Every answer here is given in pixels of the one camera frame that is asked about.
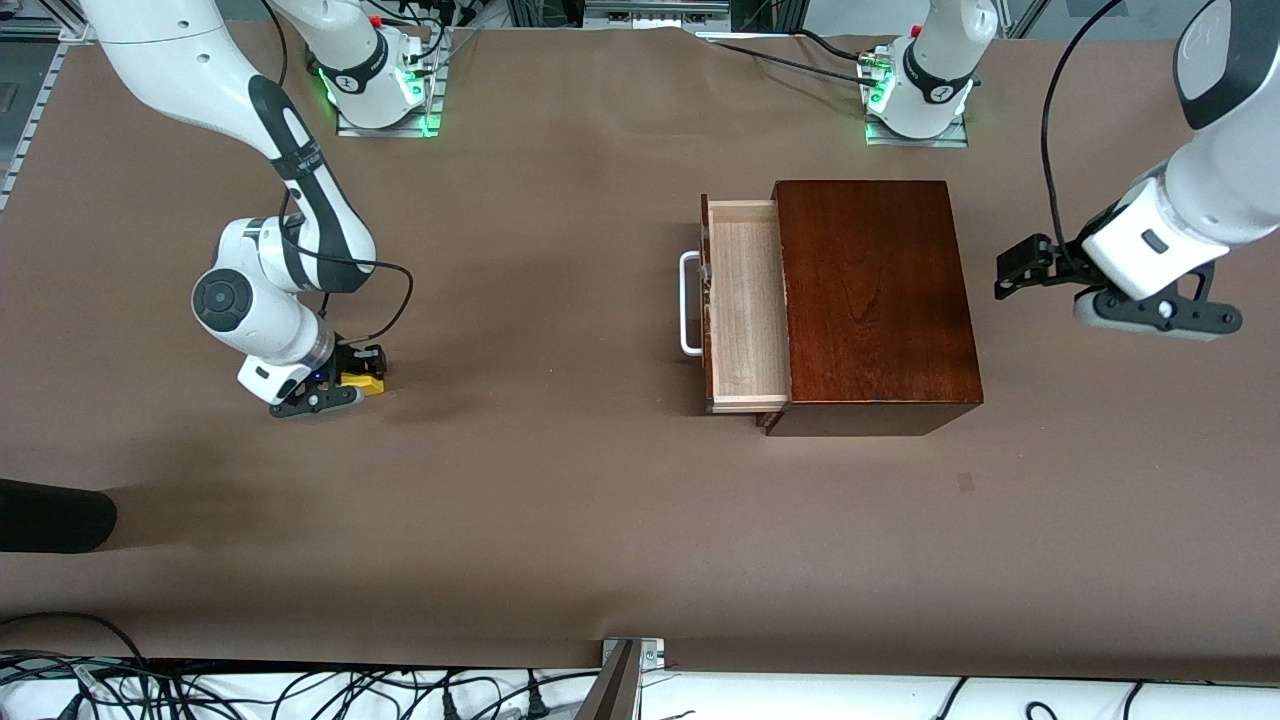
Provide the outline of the light wood drawer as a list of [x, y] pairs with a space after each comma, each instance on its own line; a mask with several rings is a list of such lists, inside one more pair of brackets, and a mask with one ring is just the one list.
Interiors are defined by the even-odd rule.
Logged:
[[774, 201], [701, 200], [699, 290], [708, 411], [782, 410], [791, 372]]

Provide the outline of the white metal drawer handle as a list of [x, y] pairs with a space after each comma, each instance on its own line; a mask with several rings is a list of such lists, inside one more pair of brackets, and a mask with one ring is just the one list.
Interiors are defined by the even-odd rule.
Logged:
[[695, 272], [701, 269], [701, 252], [691, 250], [682, 252], [677, 261], [677, 291], [678, 291], [678, 346], [686, 357], [701, 357], [704, 347], [701, 341], [694, 340], [692, 328], [692, 290], [695, 286]]

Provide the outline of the dark brown wooden cabinet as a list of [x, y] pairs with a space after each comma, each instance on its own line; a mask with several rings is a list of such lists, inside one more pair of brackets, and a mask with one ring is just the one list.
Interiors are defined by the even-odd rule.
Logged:
[[948, 186], [783, 179], [790, 387], [771, 437], [927, 436], [984, 402]]

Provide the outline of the brown table cover sheet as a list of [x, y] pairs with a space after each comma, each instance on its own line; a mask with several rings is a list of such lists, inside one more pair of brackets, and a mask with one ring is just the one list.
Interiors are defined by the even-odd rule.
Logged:
[[[1280, 236], [1231, 251], [1211, 343], [992, 297], [1050, 217], [1061, 47], [986, 54], [960, 150], [870, 147], [846, 85], [678, 29], [486, 29], [435, 138], [332, 133], [413, 300], [388, 389], [273, 419], [189, 292], [282, 188], [73, 47], [0, 211], [0, 477], [108, 489], [114, 541], [0, 553], [0, 620], [106, 618], [150, 657], [581, 667], [609, 635], [782, 673], [1280, 680]], [[984, 404], [916, 438], [709, 416], [678, 350], [699, 200], [936, 179]]]

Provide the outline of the black cylinder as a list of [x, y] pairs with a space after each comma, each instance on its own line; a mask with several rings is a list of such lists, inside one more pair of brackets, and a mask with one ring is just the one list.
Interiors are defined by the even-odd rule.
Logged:
[[101, 491], [0, 478], [0, 552], [93, 552], [116, 519], [116, 505]]

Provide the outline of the aluminium pole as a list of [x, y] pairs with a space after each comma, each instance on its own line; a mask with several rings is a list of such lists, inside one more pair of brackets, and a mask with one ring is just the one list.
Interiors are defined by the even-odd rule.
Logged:
[[634, 720], [644, 659], [643, 641], [617, 639], [573, 720]]

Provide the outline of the metal equipment box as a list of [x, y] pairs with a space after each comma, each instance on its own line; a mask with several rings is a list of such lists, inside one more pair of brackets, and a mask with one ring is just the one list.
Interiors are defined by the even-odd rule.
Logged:
[[730, 0], [582, 0], [584, 29], [731, 32]]

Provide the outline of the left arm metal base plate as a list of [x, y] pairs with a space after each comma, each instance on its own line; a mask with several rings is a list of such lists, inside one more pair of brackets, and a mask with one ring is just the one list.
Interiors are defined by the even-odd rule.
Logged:
[[964, 111], [969, 94], [979, 83], [974, 77], [942, 85], [925, 79], [919, 85], [888, 47], [878, 46], [860, 59], [858, 78], [872, 82], [861, 88], [869, 145], [968, 146]]

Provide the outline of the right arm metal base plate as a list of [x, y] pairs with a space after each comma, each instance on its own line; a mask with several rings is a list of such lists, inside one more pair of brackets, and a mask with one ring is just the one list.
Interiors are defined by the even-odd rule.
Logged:
[[445, 105], [451, 33], [438, 31], [425, 41], [383, 27], [392, 55], [387, 68], [356, 100], [328, 100], [335, 109], [335, 132], [346, 137], [433, 138], [440, 132]]

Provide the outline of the perforated metal rail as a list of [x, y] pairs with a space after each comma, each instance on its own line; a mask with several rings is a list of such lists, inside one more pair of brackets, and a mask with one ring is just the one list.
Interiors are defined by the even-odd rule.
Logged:
[[0, 36], [0, 211], [17, 186], [67, 56], [45, 37]]

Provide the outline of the small metal bracket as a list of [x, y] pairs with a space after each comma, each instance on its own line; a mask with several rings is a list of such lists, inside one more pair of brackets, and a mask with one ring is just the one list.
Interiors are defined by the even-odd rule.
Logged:
[[639, 666], [643, 673], [662, 670], [666, 666], [666, 641], [654, 637], [608, 637], [602, 642], [602, 666], [622, 644], [634, 642], [637, 646]]

